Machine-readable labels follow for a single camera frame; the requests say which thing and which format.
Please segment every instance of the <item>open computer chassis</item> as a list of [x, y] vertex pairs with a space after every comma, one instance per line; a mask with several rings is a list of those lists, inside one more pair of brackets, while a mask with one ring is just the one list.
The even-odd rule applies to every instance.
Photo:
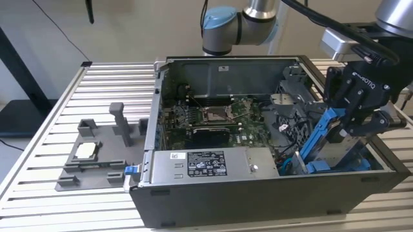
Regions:
[[139, 181], [129, 194], [147, 227], [347, 213], [410, 174], [376, 136], [359, 140], [364, 169], [296, 172], [326, 109], [324, 77], [304, 56], [168, 57], [156, 70]]

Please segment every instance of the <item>cable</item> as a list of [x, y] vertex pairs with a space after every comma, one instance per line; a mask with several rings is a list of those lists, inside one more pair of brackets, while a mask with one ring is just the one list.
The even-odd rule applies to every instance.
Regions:
[[204, 19], [205, 19], [205, 13], [207, 13], [207, 0], [204, 0], [204, 5], [203, 5], [203, 7], [201, 7], [200, 18], [199, 18], [200, 37], [203, 37], [203, 35], [204, 35]]
[[[308, 0], [303, 0], [303, 5], [304, 5], [306, 7], [308, 7]], [[320, 22], [316, 22], [316, 21], [312, 20], [310, 17], [307, 17], [307, 18], [308, 18], [308, 20], [310, 20], [314, 24], [316, 24], [318, 26], [326, 27]]]
[[290, 144], [290, 146], [286, 147], [286, 149], [279, 154], [286, 152], [294, 146], [295, 143], [296, 143], [296, 140]]
[[406, 107], [406, 104], [407, 104], [407, 101], [409, 101], [409, 100], [405, 100], [405, 101], [402, 102], [402, 105], [401, 105], [401, 108], [399, 108], [399, 110], [403, 110], [403, 109], [405, 109], [405, 107]]
[[45, 17], [48, 17], [48, 19], [50, 20], [50, 22], [54, 24], [54, 26], [57, 27], [58, 31], [61, 32], [61, 34], [64, 35], [66, 41], [73, 45], [73, 47], [77, 49], [77, 51], [82, 54], [84, 58], [86, 61], [90, 61], [89, 58], [85, 56], [85, 54], [82, 53], [82, 51], [78, 49], [78, 47], [73, 44], [73, 42], [69, 40], [69, 37], [66, 37], [65, 33], [62, 32], [61, 28], [58, 27], [58, 25], [56, 24], [56, 22], [52, 20], [52, 18], [46, 15], [46, 13], [44, 12], [42, 8], [38, 6], [37, 2], [34, 0], [32, 0], [32, 2], [36, 4], [36, 6], [38, 7], [38, 9], [41, 10], [41, 12], [44, 13]]
[[272, 146], [274, 148], [284, 148], [284, 147], [288, 147], [290, 146], [290, 144], [288, 145], [284, 145], [284, 146]]
[[348, 37], [354, 41], [356, 41], [362, 46], [370, 49], [372, 52], [379, 54], [387, 61], [387, 64], [394, 66], [399, 62], [398, 55], [387, 49], [384, 46], [374, 42], [366, 35], [351, 30], [346, 25], [340, 24], [331, 18], [319, 14], [308, 7], [302, 5], [296, 0], [282, 0], [283, 3], [290, 6], [295, 11], [307, 16], [311, 21], [315, 21], [320, 26], [328, 27], [335, 30], [339, 34]]
[[16, 147], [16, 146], [13, 146], [13, 145], [6, 144], [5, 141], [2, 141], [1, 139], [0, 139], [0, 142], [1, 142], [4, 145], [9, 146], [10, 148], [17, 149], [17, 150], [20, 150], [20, 151], [24, 151], [20, 147]]
[[286, 169], [286, 166], [288, 165], [288, 163], [292, 161], [291, 158], [287, 158], [283, 163], [282, 163], [282, 169], [280, 169], [280, 175], [284, 175], [284, 169]]
[[409, 91], [409, 94], [405, 96], [405, 101], [402, 102], [399, 110], [405, 109], [407, 101], [410, 101], [411, 97], [413, 97], [413, 91]]

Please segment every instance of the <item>warning label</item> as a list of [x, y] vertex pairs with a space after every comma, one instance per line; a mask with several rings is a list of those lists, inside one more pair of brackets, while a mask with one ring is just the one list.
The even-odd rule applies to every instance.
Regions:
[[223, 151], [199, 151], [187, 153], [187, 175], [189, 177], [225, 175]]

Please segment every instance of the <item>sticker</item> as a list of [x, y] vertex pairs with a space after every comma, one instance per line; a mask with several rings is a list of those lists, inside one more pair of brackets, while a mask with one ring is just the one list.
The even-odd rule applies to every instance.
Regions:
[[187, 154], [184, 152], [179, 152], [179, 153], [171, 153], [169, 154], [169, 159], [171, 160], [184, 160], [187, 157]]
[[288, 125], [282, 124], [280, 127], [278, 127], [279, 132], [283, 132], [284, 129], [287, 129]]
[[188, 152], [187, 175], [189, 177], [227, 175], [224, 152], [223, 151]]
[[229, 70], [229, 67], [228, 66], [217, 66], [217, 71], [219, 72], [225, 72]]

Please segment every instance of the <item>metal slotted surface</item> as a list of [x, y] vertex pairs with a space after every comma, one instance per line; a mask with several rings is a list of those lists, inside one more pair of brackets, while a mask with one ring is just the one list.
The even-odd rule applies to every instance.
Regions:
[[[328, 60], [312, 60], [324, 74]], [[125, 104], [131, 123], [148, 117], [153, 84], [152, 64], [94, 64], [82, 69], [64, 93], [13, 167], [0, 201], [0, 228], [6, 231], [149, 231], [143, 227], [129, 195], [121, 188], [54, 191], [54, 181], [77, 136], [81, 118], [113, 124], [110, 102]], [[413, 122], [383, 135], [388, 148], [413, 171]], [[413, 229], [413, 176], [388, 193], [370, 196], [346, 216], [204, 226], [197, 231], [410, 231]], [[191, 231], [193, 228], [176, 229]]]

